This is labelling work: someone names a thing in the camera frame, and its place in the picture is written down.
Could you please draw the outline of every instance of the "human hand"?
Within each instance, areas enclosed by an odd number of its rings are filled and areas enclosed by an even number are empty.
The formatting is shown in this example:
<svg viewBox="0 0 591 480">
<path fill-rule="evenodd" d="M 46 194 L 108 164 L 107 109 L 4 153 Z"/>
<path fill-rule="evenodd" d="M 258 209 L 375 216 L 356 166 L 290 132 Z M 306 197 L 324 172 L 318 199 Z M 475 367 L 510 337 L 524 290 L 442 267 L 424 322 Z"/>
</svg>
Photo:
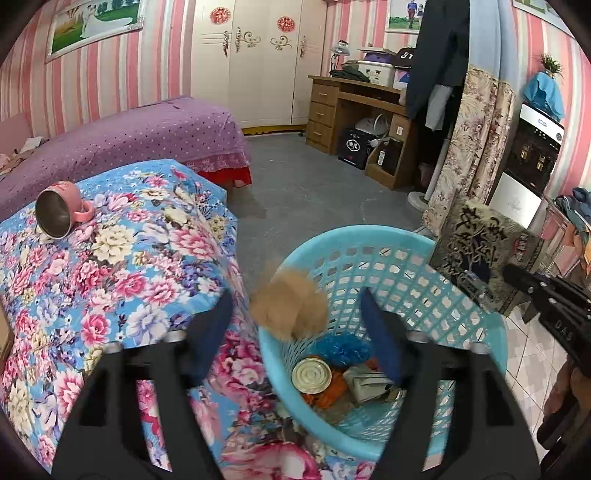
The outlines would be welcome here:
<svg viewBox="0 0 591 480">
<path fill-rule="evenodd" d="M 544 403 L 544 415 L 559 411 L 569 390 L 572 390 L 581 408 L 591 409 L 591 378 L 585 377 L 578 367 L 575 368 L 570 358 L 558 372 L 556 382 Z"/>
</svg>

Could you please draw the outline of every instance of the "bride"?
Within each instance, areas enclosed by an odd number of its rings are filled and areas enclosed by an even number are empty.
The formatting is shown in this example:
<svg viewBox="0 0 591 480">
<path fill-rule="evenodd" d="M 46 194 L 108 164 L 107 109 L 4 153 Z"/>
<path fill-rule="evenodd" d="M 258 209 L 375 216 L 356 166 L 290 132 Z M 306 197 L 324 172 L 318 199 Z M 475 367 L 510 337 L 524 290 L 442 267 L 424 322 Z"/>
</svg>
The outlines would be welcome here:
<svg viewBox="0 0 591 480">
<path fill-rule="evenodd" d="M 96 18 L 96 4 L 90 4 L 82 11 L 82 34 L 80 38 L 94 37 L 106 32 L 110 32 L 115 28 L 124 27 L 133 22 L 133 18 L 125 17 L 116 20 L 109 20 L 108 22 Z"/>
</svg>

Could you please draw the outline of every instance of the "wooden desk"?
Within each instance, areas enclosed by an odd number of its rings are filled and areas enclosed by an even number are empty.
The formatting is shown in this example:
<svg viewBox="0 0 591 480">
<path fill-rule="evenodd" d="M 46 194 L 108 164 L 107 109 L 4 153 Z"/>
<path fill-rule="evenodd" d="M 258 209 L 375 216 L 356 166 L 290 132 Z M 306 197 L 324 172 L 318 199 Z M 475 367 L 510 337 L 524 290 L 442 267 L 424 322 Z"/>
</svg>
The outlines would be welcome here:
<svg viewBox="0 0 591 480">
<path fill-rule="evenodd" d="M 388 135 L 404 143 L 398 167 L 390 175 L 370 155 L 365 174 L 389 189 L 413 182 L 416 170 L 416 129 L 407 117 L 406 109 L 398 104 L 400 90 L 355 80 L 318 77 L 313 80 L 306 143 L 329 155 L 335 155 L 341 132 L 353 128 L 366 117 L 375 116 L 375 109 L 387 112 Z"/>
</svg>

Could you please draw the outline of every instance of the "blue floral blanket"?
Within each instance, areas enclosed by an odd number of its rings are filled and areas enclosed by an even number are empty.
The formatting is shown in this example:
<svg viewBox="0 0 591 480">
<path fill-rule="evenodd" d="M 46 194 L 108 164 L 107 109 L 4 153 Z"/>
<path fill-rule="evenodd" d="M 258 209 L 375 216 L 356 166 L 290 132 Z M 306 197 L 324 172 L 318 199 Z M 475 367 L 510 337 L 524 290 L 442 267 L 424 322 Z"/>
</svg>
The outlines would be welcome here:
<svg viewBox="0 0 591 480">
<path fill-rule="evenodd" d="M 204 386 L 189 391 L 224 476 L 368 478 L 373 464 L 318 444 L 276 413 L 225 191 L 174 160 L 116 168 L 78 185 L 96 215 L 67 238 L 45 236 L 33 205 L 0 224 L 0 299 L 15 333 L 0 406 L 46 469 L 106 343 L 154 343 L 229 288 L 231 327 Z M 137 390 L 151 459 L 169 469 L 154 387 L 139 381 Z"/>
</svg>

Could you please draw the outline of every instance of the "round can lid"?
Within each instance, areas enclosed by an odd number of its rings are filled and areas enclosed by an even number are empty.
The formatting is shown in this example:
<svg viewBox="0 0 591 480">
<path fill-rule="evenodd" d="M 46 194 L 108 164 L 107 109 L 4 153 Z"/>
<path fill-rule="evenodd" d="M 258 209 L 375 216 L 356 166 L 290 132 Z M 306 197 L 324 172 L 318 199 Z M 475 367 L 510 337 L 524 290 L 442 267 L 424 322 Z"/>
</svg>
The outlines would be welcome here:
<svg viewBox="0 0 591 480">
<path fill-rule="evenodd" d="M 332 373 L 328 364 L 316 357 L 304 358 L 294 367 L 291 382 L 302 393 L 317 394 L 328 388 Z"/>
</svg>

